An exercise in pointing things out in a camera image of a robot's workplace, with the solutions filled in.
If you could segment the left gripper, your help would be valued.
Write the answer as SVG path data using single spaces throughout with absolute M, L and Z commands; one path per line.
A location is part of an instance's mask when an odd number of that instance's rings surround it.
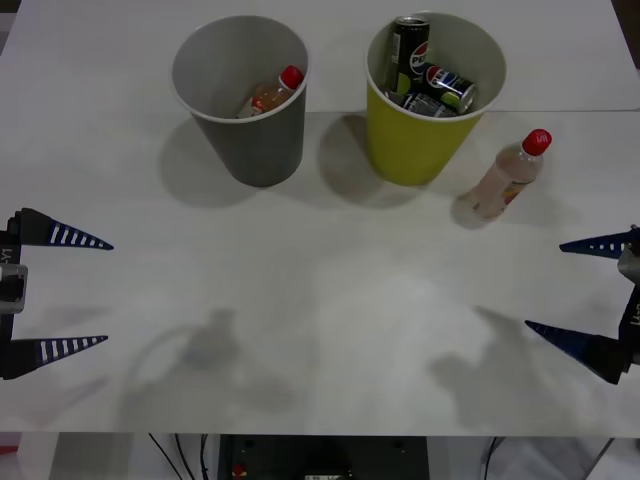
M 37 210 L 16 212 L 1 231 L 1 379 L 13 380 L 100 343 L 108 336 L 13 339 L 14 315 L 23 310 L 22 244 L 113 250 L 110 243 Z

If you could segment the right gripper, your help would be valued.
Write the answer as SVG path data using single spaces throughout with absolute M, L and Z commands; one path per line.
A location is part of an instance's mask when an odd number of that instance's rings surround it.
M 559 245 L 564 253 L 603 258 L 619 258 L 633 241 L 631 230 L 575 240 Z M 619 324 L 619 339 L 567 330 L 526 320 L 532 331 L 593 374 L 610 384 L 618 384 L 631 364 L 639 363 L 639 287 L 635 286 Z

